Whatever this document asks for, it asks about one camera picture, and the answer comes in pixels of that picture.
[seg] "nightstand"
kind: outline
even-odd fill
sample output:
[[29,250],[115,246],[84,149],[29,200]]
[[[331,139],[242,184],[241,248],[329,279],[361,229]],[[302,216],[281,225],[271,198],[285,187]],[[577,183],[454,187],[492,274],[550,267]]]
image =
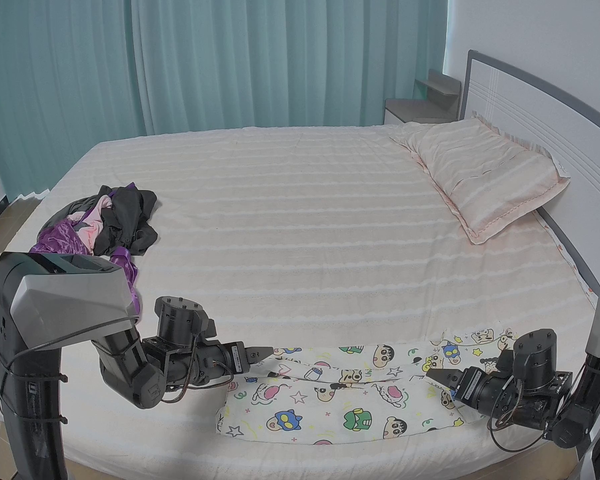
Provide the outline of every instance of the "nightstand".
[[384,124],[450,123],[457,119],[460,100],[460,80],[429,70],[426,80],[416,79],[426,87],[424,100],[387,99],[384,101]]

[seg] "gray headboard frame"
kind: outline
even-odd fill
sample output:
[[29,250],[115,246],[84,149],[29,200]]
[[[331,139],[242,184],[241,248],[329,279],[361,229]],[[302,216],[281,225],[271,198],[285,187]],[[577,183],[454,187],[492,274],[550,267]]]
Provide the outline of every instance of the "gray headboard frame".
[[[466,102],[469,91],[469,84],[471,80],[471,68],[472,68],[472,60],[479,61],[483,64],[486,64],[492,68],[495,68],[499,71],[502,71],[510,76],[513,76],[536,89],[548,94],[552,98],[560,101],[561,103],[567,105],[572,108],[574,111],[579,113],[584,118],[591,121],[593,124],[600,128],[600,112],[592,108],[590,105],[584,103],[584,101],[579,100],[575,96],[568,94],[568,92],[563,91],[559,87],[556,87],[549,82],[542,80],[542,78],[538,78],[527,71],[524,71],[520,68],[512,66],[506,62],[495,59],[493,57],[489,57],[488,55],[477,52],[476,50],[469,50],[467,56],[466,63],[466,75],[464,78],[464,88],[463,88],[463,100],[462,107],[460,110],[460,119],[464,119],[465,111],[466,111]],[[590,286],[590,288],[597,294],[600,294],[600,283],[593,275],[591,269],[588,267],[587,263],[583,260],[580,253],[577,251],[576,247],[570,242],[569,238],[563,233],[558,224],[552,219],[551,215],[546,212],[546,210],[542,207],[538,208],[538,213],[544,218],[549,226],[553,229],[554,233],[558,236],[562,244],[564,245],[567,252],[571,255],[573,260],[576,263],[576,267],[580,272],[580,275],[586,281],[586,283]]]

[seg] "cartoon print fabric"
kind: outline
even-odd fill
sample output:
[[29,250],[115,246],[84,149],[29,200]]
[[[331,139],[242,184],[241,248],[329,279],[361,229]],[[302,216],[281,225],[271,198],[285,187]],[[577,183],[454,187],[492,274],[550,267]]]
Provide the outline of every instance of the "cartoon print fabric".
[[441,340],[336,348],[277,348],[228,387],[217,432],[288,444],[344,444],[461,426],[481,419],[425,377],[431,368],[495,370],[511,329]]

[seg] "bed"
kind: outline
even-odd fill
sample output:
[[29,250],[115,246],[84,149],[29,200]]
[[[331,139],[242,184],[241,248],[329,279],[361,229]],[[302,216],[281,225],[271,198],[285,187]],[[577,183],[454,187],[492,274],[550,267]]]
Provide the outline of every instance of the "bed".
[[[220,339],[247,345],[398,343],[486,321],[519,332],[553,327],[559,368],[576,371],[593,314],[578,276],[600,291],[600,115],[476,52],[462,116],[473,111],[541,144],[570,172],[568,190],[541,214],[575,269],[531,214],[470,244],[392,140],[392,126],[104,142],[51,190],[8,250],[28,250],[49,215],[72,200],[134,181],[159,198],[151,224],[160,239],[136,258],[143,336],[155,334],[153,300],[176,294],[202,303]],[[446,480],[505,458],[483,422],[337,447],[232,440],[215,433],[224,395],[214,390],[140,411],[104,385],[90,344],[63,350],[63,372],[67,457],[126,479]],[[533,436],[501,434],[510,446]]]

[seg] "mattress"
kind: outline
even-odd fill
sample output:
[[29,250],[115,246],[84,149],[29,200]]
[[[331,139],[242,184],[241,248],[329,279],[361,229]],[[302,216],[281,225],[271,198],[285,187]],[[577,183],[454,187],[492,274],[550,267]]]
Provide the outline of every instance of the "mattress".
[[[576,274],[531,214],[472,245],[396,127],[222,130],[105,142],[91,149],[13,238],[102,184],[156,192],[160,238],[143,257],[138,329],[153,301],[202,304],[220,340],[247,346],[348,346],[440,337],[481,324],[558,332],[558,367],[577,370],[593,310]],[[335,446],[216,435],[226,391],[187,393],[141,411],[100,377],[91,344],[63,350],[67,457],[125,479],[426,478],[505,458],[484,423]],[[509,446],[532,433],[499,433]]]

